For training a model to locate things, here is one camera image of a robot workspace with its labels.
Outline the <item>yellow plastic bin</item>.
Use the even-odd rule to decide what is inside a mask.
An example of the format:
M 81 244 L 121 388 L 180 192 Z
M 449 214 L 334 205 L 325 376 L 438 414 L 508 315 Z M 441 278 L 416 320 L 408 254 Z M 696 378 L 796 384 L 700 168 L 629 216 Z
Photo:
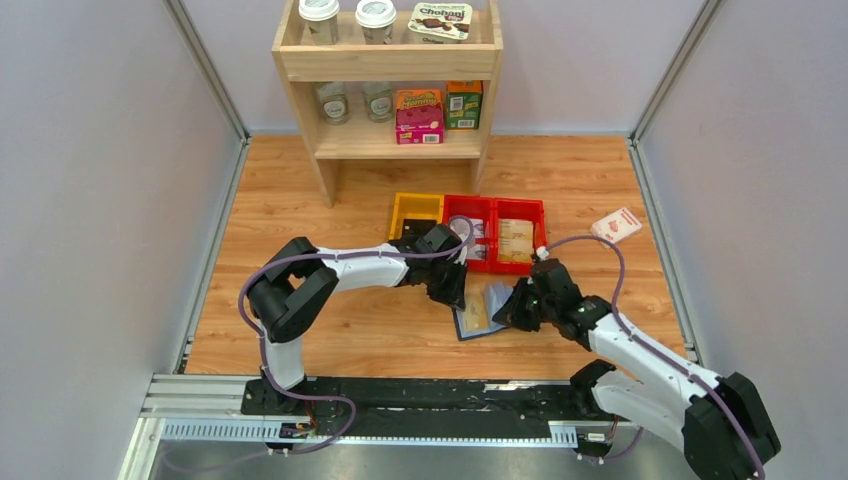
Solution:
M 402 221 L 411 219 L 432 219 L 439 223 L 443 220 L 444 197 L 435 194 L 398 192 L 392 211 L 389 239 L 401 236 Z

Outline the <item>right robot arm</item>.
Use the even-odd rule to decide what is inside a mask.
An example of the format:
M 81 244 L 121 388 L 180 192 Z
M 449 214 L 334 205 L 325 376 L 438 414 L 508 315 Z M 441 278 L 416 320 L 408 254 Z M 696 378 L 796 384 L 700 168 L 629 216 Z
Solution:
M 581 417 L 602 412 L 635 422 L 683 453 L 701 479 L 754 479 L 782 450 L 754 383 L 721 376 L 677 355 L 632 324 L 609 301 L 585 296 L 557 259 L 535 263 L 508 287 L 488 285 L 496 324 L 525 332 L 552 325 L 597 358 L 570 382 Z

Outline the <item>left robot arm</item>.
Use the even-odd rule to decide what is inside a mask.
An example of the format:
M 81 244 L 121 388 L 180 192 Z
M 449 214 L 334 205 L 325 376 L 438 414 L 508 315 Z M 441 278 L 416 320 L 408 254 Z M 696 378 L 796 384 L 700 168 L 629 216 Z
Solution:
M 270 405 L 285 415 L 304 405 L 303 337 L 335 294 L 423 285 L 432 301 L 464 309 L 472 242 L 472 236 L 443 223 L 368 248 L 329 249 L 306 237 L 290 240 L 245 281 L 237 300 L 259 338 Z

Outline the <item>blue leather card holder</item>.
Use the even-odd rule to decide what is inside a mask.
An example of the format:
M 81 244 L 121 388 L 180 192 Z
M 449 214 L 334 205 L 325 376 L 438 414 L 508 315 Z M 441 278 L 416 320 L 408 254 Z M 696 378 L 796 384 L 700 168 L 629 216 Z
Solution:
M 483 294 L 484 301 L 485 301 L 486 313 L 487 313 L 488 322 L 489 322 L 489 326 L 488 326 L 487 331 L 484 331 L 483 333 L 477 334 L 477 335 L 464 335 L 463 331 L 462 331 L 462 327 L 460 326 L 460 319 L 461 319 L 461 313 L 465 309 L 464 310 L 456 310 L 456 309 L 453 310 L 454 327 L 455 327 L 457 339 L 459 341 L 470 341 L 470 340 L 490 336 L 490 335 L 496 334 L 496 333 L 498 333 L 498 332 L 500 332 L 504 329 L 507 329 L 506 326 L 499 325 L 499 324 L 496 324 L 496 323 L 491 321 L 491 285 L 492 284 L 493 283 L 486 284 L 485 286 L 482 286 L 480 288 L 467 290 L 465 292 L 465 307 L 466 307 L 466 296 L 468 294 L 473 294 L 475 292 L 480 292 L 480 293 Z

